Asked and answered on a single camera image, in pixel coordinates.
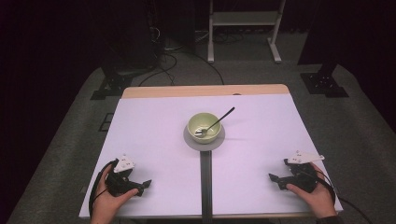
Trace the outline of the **dark cabinet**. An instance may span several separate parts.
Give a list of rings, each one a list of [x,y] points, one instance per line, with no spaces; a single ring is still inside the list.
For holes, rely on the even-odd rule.
[[[165,0],[163,14],[168,35],[189,51],[195,51],[194,1]]]

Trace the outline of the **person's right hand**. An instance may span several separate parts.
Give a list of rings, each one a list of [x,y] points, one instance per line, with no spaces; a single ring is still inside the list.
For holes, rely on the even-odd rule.
[[[332,195],[321,183],[318,183],[311,193],[308,193],[292,184],[287,185],[287,190],[293,192],[304,200],[316,218],[337,216],[337,212],[332,201]]]

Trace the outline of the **person's left hand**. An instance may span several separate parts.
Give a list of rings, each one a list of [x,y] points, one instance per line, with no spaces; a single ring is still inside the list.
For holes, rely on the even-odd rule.
[[[121,196],[113,197],[106,189],[106,177],[111,170],[111,166],[108,165],[100,177],[90,224],[110,224],[120,208],[138,193],[137,189],[131,189]]]

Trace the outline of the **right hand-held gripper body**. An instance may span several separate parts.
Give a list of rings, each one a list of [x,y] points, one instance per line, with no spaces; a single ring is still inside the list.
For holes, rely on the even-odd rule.
[[[286,180],[306,192],[312,192],[317,186],[318,175],[313,167],[313,161],[322,161],[324,157],[319,154],[297,150],[294,155],[284,160],[289,166],[292,176]]]

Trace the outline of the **white metal stand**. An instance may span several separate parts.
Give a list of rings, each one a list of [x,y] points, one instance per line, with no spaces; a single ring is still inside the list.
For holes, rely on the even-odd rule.
[[[209,0],[207,61],[213,63],[214,56],[214,28],[218,26],[272,26],[273,33],[267,38],[274,62],[281,63],[282,59],[276,47],[276,38],[282,21],[286,0],[280,0],[277,11],[248,11],[248,12],[216,12],[214,0]]]

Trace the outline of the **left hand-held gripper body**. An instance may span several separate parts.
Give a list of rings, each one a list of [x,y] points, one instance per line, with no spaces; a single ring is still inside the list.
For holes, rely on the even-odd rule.
[[[118,197],[131,189],[139,189],[138,183],[129,180],[133,169],[134,163],[126,155],[112,162],[106,177],[106,186],[112,196]]]

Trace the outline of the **pale green bowl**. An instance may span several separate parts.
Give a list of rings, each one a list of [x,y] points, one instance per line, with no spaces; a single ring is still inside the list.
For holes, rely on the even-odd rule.
[[[217,120],[218,118],[211,113],[198,113],[193,115],[187,124],[187,130],[191,139],[199,144],[209,144],[213,142],[222,128],[220,123],[212,126]],[[206,130],[204,136],[196,133],[201,130]]]

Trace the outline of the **black stand base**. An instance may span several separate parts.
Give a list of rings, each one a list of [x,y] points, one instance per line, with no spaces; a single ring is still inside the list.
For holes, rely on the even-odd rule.
[[[153,67],[136,68],[129,65],[104,66],[102,71],[105,75],[98,90],[94,91],[92,100],[105,100],[107,96],[122,96],[135,77],[151,72]]]
[[[328,98],[348,97],[340,87],[332,73],[337,63],[324,63],[316,73],[301,73],[301,78],[310,94],[324,94]]]

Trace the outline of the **grey round coaster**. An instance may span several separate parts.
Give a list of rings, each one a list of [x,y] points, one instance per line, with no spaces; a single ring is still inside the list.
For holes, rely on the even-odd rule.
[[[211,143],[208,143],[208,144],[200,144],[193,140],[192,136],[190,135],[190,133],[188,131],[188,127],[185,127],[184,131],[183,131],[183,137],[184,137],[185,143],[190,148],[197,150],[197,151],[215,150],[216,148],[220,147],[221,144],[224,142],[225,135],[226,135],[225,130],[221,129],[218,136],[216,137],[216,139],[214,141],[212,141]]]

